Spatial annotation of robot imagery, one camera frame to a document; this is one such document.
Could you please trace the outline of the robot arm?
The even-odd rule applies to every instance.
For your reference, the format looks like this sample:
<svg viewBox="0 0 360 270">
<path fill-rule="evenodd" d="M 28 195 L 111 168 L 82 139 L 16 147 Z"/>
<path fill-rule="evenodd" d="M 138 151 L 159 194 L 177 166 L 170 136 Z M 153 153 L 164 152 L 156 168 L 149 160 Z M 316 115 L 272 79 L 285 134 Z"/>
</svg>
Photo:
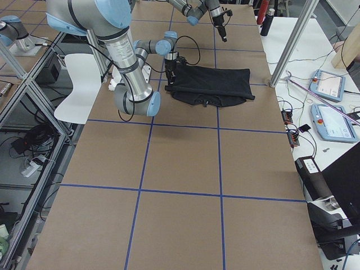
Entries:
<svg viewBox="0 0 360 270">
<path fill-rule="evenodd" d="M 149 54 L 166 56 L 178 35 L 166 31 L 161 40 L 131 41 L 131 6 L 128 1 L 47 1 L 50 27 L 72 35 L 93 30 L 103 41 L 123 83 L 115 88 L 115 103 L 126 114 L 155 116 L 160 108 L 160 93 L 145 81 L 142 67 Z"/>
<path fill-rule="evenodd" d="M 188 1 L 183 0 L 168 0 L 166 2 L 180 11 L 181 14 L 186 17 L 187 22 L 192 26 L 195 26 L 208 12 L 210 15 L 211 24 L 214 26 L 214 28 L 217 29 L 221 40 L 223 42 L 227 41 L 224 15 L 230 18 L 232 16 L 232 11 L 221 7 L 219 1 L 200 1 L 196 7 L 193 7 Z"/>
</svg>

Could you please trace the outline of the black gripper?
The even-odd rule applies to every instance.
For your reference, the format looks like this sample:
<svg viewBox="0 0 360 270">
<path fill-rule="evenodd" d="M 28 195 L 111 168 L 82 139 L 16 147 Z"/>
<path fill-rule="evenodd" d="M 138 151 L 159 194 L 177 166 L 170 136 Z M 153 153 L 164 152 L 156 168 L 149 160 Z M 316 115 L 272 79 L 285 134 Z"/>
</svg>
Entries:
<svg viewBox="0 0 360 270">
<path fill-rule="evenodd" d="M 227 33 L 226 33 L 225 27 L 223 26 L 223 24 L 224 24 L 223 14 L 220 14 L 218 16 L 214 16 L 213 17 L 213 24 L 217 28 L 218 33 L 219 33 L 219 35 L 221 37 L 221 40 L 223 42 L 226 42 L 227 41 Z"/>
<path fill-rule="evenodd" d="M 166 74 L 174 74 L 177 67 L 177 60 L 164 59 L 164 65 Z"/>
</svg>

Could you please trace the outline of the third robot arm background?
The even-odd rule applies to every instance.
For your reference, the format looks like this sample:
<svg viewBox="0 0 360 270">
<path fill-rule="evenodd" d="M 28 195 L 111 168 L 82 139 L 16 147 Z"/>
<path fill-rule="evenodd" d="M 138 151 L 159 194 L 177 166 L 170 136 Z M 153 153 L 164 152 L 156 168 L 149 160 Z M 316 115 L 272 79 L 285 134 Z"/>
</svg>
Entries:
<svg viewBox="0 0 360 270">
<path fill-rule="evenodd" d="M 40 50 L 36 38 L 30 36 L 22 21 L 15 15 L 1 18 L 1 43 L 14 56 L 34 57 Z"/>
</svg>

